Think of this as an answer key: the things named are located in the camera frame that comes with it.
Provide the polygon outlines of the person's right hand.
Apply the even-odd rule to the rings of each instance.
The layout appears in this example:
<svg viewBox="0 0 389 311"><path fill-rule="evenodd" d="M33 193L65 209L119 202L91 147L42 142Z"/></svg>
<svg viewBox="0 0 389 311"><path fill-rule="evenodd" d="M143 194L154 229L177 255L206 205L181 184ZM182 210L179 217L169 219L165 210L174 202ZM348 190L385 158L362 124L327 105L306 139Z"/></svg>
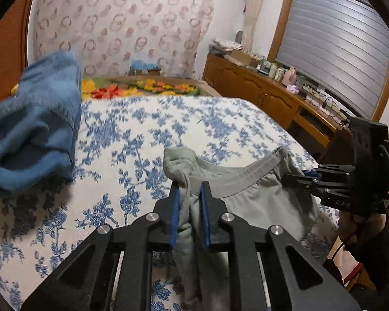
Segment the person's right hand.
<svg viewBox="0 0 389 311"><path fill-rule="evenodd" d="M347 248L361 240L369 240L384 230L386 219L385 214L373 214L369 218L366 218L340 211L339 238Z"/></svg>

